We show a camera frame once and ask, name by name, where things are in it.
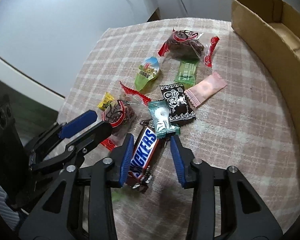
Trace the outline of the green wrapped snack packet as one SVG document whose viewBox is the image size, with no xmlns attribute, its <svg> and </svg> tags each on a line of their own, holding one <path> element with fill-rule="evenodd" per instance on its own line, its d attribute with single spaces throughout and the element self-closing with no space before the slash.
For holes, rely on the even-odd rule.
<svg viewBox="0 0 300 240">
<path fill-rule="evenodd" d="M 179 64 L 177 74 L 174 78 L 176 83 L 182 83 L 187 86 L 196 84 L 196 72 L 199 61 L 182 60 Z"/>
</svg>

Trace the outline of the Snickers chocolate bar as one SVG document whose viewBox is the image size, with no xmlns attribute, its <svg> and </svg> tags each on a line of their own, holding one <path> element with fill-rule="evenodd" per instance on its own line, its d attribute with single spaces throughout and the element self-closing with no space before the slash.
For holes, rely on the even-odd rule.
<svg viewBox="0 0 300 240">
<path fill-rule="evenodd" d="M 134 145 L 126 183 L 132 189 L 145 193 L 153 178 L 152 171 L 163 151 L 165 139 L 157 137 L 152 119 L 142 120 L 140 125 L 142 130 Z"/>
</svg>

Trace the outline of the brown cardboard box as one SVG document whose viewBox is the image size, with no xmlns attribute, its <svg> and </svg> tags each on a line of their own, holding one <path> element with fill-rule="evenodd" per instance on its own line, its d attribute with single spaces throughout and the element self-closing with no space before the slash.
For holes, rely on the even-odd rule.
<svg viewBox="0 0 300 240">
<path fill-rule="evenodd" d="M 283 0 L 232 0 L 231 25 L 277 83 L 300 145 L 300 12 Z"/>
</svg>

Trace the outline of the red date cake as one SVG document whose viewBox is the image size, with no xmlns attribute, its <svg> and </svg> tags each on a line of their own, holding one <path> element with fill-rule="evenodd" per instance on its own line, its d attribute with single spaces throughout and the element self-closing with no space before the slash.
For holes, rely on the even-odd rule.
<svg viewBox="0 0 300 240">
<path fill-rule="evenodd" d="M 149 97 L 125 86 L 122 82 L 120 86 L 119 96 L 113 96 L 115 100 L 105 111 L 101 110 L 101 120 L 109 122 L 113 128 L 110 137 L 101 142 L 101 145 L 109 151 L 119 145 L 134 120 L 140 116 L 142 109 L 151 102 Z"/>
<path fill-rule="evenodd" d="M 169 38 L 159 49 L 158 55 L 180 60 L 200 61 L 211 68 L 213 53 L 218 42 L 218 36 L 206 35 L 191 30 L 173 29 Z"/>
</svg>

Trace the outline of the small yellow candy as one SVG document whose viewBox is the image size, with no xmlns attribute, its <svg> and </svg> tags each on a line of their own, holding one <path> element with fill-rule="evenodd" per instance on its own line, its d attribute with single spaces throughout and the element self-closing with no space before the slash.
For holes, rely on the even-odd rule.
<svg viewBox="0 0 300 240">
<path fill-rule="evenodd" d="M 115 98 L 109 92 L 106 92 L 97 107 L 100 110 L 105 111 L 114 100 Z"/>
</svg>

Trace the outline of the green jelly cup snack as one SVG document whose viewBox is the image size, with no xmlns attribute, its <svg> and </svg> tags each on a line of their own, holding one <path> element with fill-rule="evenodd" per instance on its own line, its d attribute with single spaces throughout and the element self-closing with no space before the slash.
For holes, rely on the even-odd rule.
<svg viewBox="0 0 300 240">
<path fill-rule="evenodd" d="M 159 61 L 156 57 L 145 59 L 138 67 L 138 71 L 134 80 L 137 91 L 143 90 L 147 84 L 155 80 L 160 73 Z"/>
</svg>

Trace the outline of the pink wrapped snack packet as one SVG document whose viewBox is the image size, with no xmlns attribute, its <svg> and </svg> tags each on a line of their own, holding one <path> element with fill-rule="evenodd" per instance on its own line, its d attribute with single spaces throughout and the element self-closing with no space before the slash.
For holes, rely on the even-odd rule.
<svg viewBox="0 0 300 240">
<path fill-rule="evenodd" d="M 186 89 L 184 93 L 192 105 L 197 108 L 226 85 L 227 83 L 221 76 L 217 72 L 213 72 L 200 83 Z"/>
</svg>

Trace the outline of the black patterned snack packet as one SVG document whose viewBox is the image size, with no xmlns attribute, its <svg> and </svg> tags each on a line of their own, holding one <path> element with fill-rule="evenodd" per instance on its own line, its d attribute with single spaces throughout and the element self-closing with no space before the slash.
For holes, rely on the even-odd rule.
<svg viewBox="0 0 300 240">
<path fill-rule="evenodd" d="M 183 84 L 173 83 L 159 87 L 170 108 L 169 120 L 172 125 L 181 127 L 196 119 L 196 114 L 187 100 Z"/>
</svg>

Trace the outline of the pink plaid tablecloth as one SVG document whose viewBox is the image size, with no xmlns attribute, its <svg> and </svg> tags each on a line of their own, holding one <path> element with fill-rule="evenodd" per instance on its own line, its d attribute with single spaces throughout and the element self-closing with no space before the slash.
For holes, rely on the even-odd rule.
<svg viewBox="0 0 300 240">
<path fill-rule="evenodd" d="M 171 31 L 192 30 L 220 38 L 213 70 L 227 86 L 181 128 L 180 140 L 211 166 L 237 166 L 286 232 L 300 215 L 300 151 L 280 90 L 230 22 L 180 18 L 109 28 L 78 72 L 58 122 L 96 110 L 105 92 L 134 88 L 138 66 L 158 50 Z M 178 183 L 170 144 L 154 169 L 145 194 L 129 187 L 113 190 L 118 239 L 185 239 L 192 190 Z"/>
</svg>

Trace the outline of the teal mint candy packet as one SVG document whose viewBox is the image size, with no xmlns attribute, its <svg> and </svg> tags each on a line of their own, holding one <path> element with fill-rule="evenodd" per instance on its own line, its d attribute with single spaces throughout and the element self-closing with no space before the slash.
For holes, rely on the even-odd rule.
<svg viewBox="0 0 300 240">
<path fill-rule="evenodd" d="M 158 138 L 165 138 L 172 134 L 180 134 L 180 128 L 172 125 L 170 122 L 170 108 L 165 100 L 149 102 L 148 109 Z"/>
</svg>

